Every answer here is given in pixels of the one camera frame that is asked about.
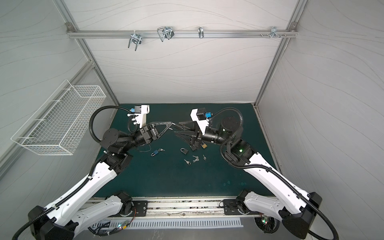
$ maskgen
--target metal track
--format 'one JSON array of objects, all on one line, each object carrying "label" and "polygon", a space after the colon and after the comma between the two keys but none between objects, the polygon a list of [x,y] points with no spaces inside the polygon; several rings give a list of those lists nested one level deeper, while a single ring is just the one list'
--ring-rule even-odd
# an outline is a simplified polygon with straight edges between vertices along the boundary
[{"label": "metal track", "polygon": [[[130,38],[134,31],[79,31],[68,32],[70,38]],[[198,30],[174,30],[172,38],[199,38]],[[144,38],[159,38],[156,30],[136,30]],[[204,38],[270,38],[270,30],[204,30]],[[296,31],[277,30],[275,38],[295,38]]]},{"label": "metal track", "polygon": [[[233,215],[225,215],[222,200],[235,199],[236,196],[221,197],[133,197],[134,201],[148,201],[145,217],[138,219],[152,218],[228,218]],[[88,208],[94,204],[104,201],[105,198],[91,198],[81,209]],[[238,215],[237,217],[260,217],[256,215]],[[119,217],[129,220],[132,217]]]}]

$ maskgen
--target ventilated metal panel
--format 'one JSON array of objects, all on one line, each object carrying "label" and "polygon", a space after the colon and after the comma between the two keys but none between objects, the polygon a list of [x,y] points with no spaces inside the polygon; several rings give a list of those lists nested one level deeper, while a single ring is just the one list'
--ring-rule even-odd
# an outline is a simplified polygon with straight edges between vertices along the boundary
[{"label": "ventilated metal panel", "polygon": [[[109,228],[102,228],[101,230],[112,230],[124,220],[102,220],[92,227],[97,228],[105,223],[111,221]],[[226,218],[183,218],[183,219],[134,219],[133,222],[126,229],[168,229],[168,228],[232,228],[243,227],[239,217],[226,217]]]}]

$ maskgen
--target dark green table mat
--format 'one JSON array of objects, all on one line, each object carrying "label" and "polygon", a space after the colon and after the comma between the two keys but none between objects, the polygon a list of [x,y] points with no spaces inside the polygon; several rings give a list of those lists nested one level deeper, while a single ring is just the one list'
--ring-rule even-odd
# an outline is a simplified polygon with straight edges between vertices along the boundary
[{"label": "dark green table mat", "polygon": [[[134,104],[121,106],[130,109]],[[244,117],[242,138],[275,167],[251,104],[150,104],[147,123],[190,121],[192,109],[206,108],[207,111],[216,113],[226,107],[234,107],[242,112]],[[227,111],[222,116],[236,116],[236,113]],[[118,110],[111,128],[127,132],[127,120],[127,112]],[[220,124],[220,120],[221,117],[215,119],[213,126]],[[272,195],[250,174],[230,167],[221,158],[218,145],[207,143],[207,148],[192,152],[188,144],[176,137],[173,131],[168,130],[160,139],[153,141],[152,150],[149,152],[131,149],[130,154],[134,156],[131,163],[124,172],[102,187],[95,197],[108,197],[120,190],[133,197],[231,196],[238,195],[243,189],[250,189],[260,195]],[[182,147],[189,150],[187,155],[180,152]],[[151,153],[159,148],[165,151],[151,157]],[[149,146],[139,147],[141,151],[148,149]],[[192,155],[199,156],[200,160],[189,166],[184,159],[192,162],[195,159]]]}]

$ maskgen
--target white wire basket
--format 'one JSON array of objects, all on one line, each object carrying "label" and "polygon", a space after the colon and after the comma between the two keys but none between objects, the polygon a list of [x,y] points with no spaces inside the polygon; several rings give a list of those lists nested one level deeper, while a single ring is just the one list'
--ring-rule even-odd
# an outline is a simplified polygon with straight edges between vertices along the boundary
[{"label": "white wire basket", "polygon": [[73,155],[105,98],[97,85],[73,86],[66,80],[11,140],[38,155]]}]

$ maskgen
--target key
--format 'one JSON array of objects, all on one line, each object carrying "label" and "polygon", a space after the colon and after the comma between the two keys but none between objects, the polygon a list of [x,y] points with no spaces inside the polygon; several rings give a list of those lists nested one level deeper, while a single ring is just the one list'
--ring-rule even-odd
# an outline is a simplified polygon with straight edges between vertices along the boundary
[{"label": "key", "polygon": [[193,160],[193,162],[197,162],[199,160],[199,156],[193,156],[193,157],[196,158],[195,160]]}]

